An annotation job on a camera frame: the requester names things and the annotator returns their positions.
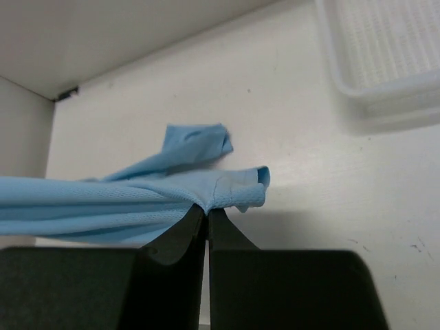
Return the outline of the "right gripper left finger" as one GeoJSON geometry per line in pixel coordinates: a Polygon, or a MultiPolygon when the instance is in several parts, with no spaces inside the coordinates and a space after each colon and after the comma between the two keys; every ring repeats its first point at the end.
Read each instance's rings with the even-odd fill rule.
{"type": "Polygon", "coordinates": [[[197,329],[205,216],[137,248],[1,251],[2,329],[197,329]]]}

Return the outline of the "white plastic basket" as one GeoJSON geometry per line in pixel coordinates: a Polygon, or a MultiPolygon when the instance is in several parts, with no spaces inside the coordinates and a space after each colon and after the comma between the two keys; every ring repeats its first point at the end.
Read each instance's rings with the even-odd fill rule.
{"type": "Polygon", "coordinates": [[[316,9],[352,133],[439,123],[438,1],[317,1],[316,9]]]}

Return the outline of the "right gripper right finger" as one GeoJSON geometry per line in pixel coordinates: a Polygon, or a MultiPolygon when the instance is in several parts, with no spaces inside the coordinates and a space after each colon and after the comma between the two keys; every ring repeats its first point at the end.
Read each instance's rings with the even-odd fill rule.
{"type": "Polygon", "coordinates": [[[208,215],[212,329],[388,329],[371,273],[348,250],[262,250],[208,215]]]}

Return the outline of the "light blue shorts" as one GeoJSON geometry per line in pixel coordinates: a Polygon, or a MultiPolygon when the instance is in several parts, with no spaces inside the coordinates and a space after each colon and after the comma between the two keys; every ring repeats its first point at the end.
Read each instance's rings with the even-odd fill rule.
{"type": "Polygon", "coordinates": [[[193,206],[204,213],[265,203],[266,166],[218,170],[231,153],[222,124],[166,128],[162,149],[100,179],[1,178],[1,234],[95,244],[148,243],[193,206]]]}

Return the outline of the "blue corner label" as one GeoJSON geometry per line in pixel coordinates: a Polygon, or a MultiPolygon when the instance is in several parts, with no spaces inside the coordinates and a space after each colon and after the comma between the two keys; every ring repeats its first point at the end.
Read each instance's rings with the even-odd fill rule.
{"type": "Polygon", "coordinates": [[[60,102],[62,100],[71,98],[72,96],[77,95],[79,92],[79,86],[75,86],[71,89],[65,90],[57,95],[57,97],[54,99],[54,102],[60,102]]]}

